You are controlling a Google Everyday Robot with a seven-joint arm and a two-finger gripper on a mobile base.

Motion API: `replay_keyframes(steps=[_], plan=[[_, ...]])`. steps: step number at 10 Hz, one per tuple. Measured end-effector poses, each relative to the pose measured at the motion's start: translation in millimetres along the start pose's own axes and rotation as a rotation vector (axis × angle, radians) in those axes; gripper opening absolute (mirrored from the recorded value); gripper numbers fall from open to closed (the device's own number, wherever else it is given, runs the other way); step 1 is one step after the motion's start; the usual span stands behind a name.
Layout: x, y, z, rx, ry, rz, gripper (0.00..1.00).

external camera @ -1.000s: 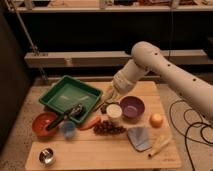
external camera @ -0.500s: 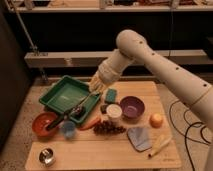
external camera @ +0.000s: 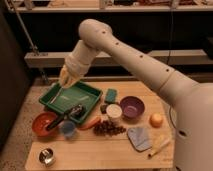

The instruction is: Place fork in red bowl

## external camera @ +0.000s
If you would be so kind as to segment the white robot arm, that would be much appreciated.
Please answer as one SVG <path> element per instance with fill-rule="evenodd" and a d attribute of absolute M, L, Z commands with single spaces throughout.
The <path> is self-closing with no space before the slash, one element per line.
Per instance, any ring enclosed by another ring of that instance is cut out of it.
<path fill-rule="evenodd" d="M 121 42 L 98 20 L 82 21 L 78 33 L 80 40 L 60 71 L 60 85 L 70 87 L 100 52 L 109 54 L 176 111 L 174 169 L 213 171 L 213 83 L 199 83 Z"/>

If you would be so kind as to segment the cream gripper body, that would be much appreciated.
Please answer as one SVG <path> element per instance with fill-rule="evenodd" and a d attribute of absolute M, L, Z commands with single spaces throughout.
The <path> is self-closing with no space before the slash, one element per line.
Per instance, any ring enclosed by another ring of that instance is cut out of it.
<path fill-rule="evenodd" d="M 79 81 L 81 76 L 74 70 L 64 65 L 59 74 L 59 84 L 62 88 L 69 88 Z"/>

